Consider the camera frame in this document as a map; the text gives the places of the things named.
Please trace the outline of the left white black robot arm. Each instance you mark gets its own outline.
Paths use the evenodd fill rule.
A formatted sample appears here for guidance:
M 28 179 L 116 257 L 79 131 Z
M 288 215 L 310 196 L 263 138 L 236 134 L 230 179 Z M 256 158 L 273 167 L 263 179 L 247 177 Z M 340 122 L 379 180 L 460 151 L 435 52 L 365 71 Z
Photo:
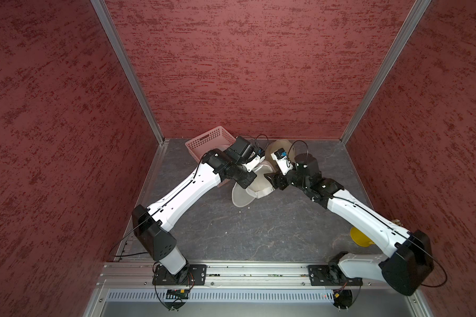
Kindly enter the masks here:
M 189 262 L 170 233 L 177 221 L 204 194 L 225 180 L 243 189 L 256 179 L 253 169 L 264 161 L 265 150 L 237 137 L 227 149 L 206 152 L 195 170 L 163 198 L 132 211 L 133 232 L 153 260 L 159 262 L 178 283 L 188 278 Z

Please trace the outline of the white pink baseball cap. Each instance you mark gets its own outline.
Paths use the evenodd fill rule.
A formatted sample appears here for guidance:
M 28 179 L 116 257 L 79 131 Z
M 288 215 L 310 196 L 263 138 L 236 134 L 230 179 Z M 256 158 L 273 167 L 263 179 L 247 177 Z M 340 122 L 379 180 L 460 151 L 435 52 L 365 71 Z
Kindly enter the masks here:
M 273 191 L 273 185 L 265 178 L 266 174 L 276 173 L 278 169 L 273 167 L 268 161 L 260 163 L 253 169 L 256 178 L 246 189 L 239 184 L 235 184 L 231 193 L 231 200 L 235 207 L 246 207 L 255 199 L 264 198 Z

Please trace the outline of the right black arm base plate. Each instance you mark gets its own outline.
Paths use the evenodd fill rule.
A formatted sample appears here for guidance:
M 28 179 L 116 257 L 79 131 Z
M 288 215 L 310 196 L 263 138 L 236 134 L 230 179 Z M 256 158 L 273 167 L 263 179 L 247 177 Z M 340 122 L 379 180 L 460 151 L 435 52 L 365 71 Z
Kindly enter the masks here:
M 359 287 L 363 286 L 361 278 L 346 277 L 335 265 L 309 265 L 308 276 L 311 286 L 324 287 Z

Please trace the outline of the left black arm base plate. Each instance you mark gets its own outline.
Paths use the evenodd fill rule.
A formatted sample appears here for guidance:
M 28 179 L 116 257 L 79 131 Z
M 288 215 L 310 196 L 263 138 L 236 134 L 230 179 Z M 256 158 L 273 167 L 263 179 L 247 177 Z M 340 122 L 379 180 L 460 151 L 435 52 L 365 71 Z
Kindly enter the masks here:
M 153 270 L 156 285 L 184 285 L 188 287 L 204 285 L 207 265 L 187 264 L 180 272 L 172 275 L 164 266 L 158 264 Z

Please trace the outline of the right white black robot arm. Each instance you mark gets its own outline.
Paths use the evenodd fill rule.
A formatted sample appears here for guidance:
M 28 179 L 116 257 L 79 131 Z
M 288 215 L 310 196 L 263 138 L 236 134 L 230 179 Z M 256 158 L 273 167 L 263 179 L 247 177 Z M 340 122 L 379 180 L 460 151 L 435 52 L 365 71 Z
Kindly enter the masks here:
M 329 274 L 336 283 L 346 279 L 364 278 L 387 283 L 398 293 L 411 296 L 432 273 L 429 237 L 421 231 L 411 232 L 397 225 L 356 199 L 344 186 L 324 178 L 317 159 L 311 154 L 289 160 L 284 149 L 271 155 L 279 167 L 266 179 L 274 188 L 293 186 L 312 202 L 324 207 L 368 237 L 381 255 L 359 255 L 342 252 L 329 262 Z

